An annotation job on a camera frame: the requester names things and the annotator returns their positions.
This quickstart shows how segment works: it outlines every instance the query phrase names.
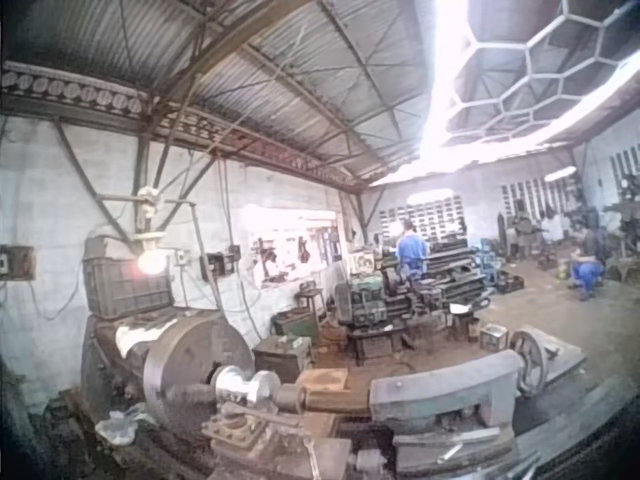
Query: man in blue shirt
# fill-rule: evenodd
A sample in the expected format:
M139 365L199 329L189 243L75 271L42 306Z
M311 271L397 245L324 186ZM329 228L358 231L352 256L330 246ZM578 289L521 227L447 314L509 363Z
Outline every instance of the man in blue shirt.
M424 260L428 255L427 242L416 233L411 220L402 222L404 233L398 241L396 255L400 261L400 266L408 272L412 280L420 280L423 272Z

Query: lathe chuck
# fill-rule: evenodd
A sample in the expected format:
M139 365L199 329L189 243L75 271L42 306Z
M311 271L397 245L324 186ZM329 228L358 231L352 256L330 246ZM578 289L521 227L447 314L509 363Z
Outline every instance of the lathe chuck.
M215 403L185 404L167 398L167 392L177 385L209 384L223 365L253 373L253 357L242 335L221 317L180 319L149 349L143 375L149 412L182 437L199 436L202 423L215 414Z

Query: electrical box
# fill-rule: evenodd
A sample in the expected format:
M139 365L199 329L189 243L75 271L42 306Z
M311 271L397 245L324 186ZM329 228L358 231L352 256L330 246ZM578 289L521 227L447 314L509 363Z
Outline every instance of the electrical box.
M0 281L31 281L36 277L33 247L0 245Z
M217 252L206 253L204 257L200 257L200 274L205 282L208 280L207 268L214 277L231 275L235 271L233 256Z

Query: handwheel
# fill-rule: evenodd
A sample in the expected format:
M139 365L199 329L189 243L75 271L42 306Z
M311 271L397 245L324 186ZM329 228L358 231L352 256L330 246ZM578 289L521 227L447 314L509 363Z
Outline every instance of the handwheel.
M533 398L543 389L549 374L547 352L540 337L528 330L517 330L511 336L509 347L524 360L518 376L518 390L525 398Z

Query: lamp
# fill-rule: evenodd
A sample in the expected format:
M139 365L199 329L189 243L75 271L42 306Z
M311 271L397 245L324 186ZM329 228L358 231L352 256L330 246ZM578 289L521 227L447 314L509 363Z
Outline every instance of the lamp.
M564 177L568 177L569 175L573 175L575 173L575 171L577 170L577 168L573 165L569 166L569 167L565 167L561 170L557 170L553 173L550 173L548 175L544 176L544 181L549 183L549 182L555 182L556 180L560 180L561 178Z
M147 275L157 275L167 268L167 254L158 248L158 242L164 232L136 234L133 238L142 243L144 252L138 257L138 268Z

